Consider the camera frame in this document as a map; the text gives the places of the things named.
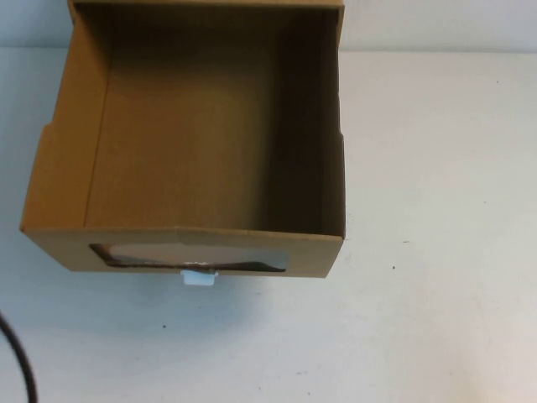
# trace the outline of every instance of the black cable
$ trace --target black cable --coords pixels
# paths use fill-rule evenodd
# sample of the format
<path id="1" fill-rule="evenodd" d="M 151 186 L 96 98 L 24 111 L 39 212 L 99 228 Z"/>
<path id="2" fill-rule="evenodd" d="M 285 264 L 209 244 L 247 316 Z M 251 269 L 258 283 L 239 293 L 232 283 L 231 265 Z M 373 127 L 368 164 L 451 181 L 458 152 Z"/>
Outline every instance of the black cable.
<path id="1" fill-rule="evenodd" d="M 18 365 L 23 371 L 24 382 L 26 383 L 26 393 L 28 394 L 28 403 L 37 403 L 37 388 L 35 387 L 34 374 L 32 373 L 32 367 L 23 346 L 17 338 L 17 335 L 13 329 L 8 325 L 0 312 L 0 330 L 9 342 L 9 345 L 13 349 L 15 356 L 17 357 Z"/>

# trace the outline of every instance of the open cardboard box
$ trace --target open cardboard box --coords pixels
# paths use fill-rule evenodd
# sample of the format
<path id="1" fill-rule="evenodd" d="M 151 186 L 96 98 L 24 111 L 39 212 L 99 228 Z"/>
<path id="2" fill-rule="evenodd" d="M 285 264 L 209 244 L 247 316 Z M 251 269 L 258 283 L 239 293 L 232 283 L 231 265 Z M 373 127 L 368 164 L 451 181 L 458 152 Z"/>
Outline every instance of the open cardboard box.
<path id="1" fill-rule="evenodd" d="M 21 229 L 71 270 L 325 277 L 339 0 L 70 2 Z"/>

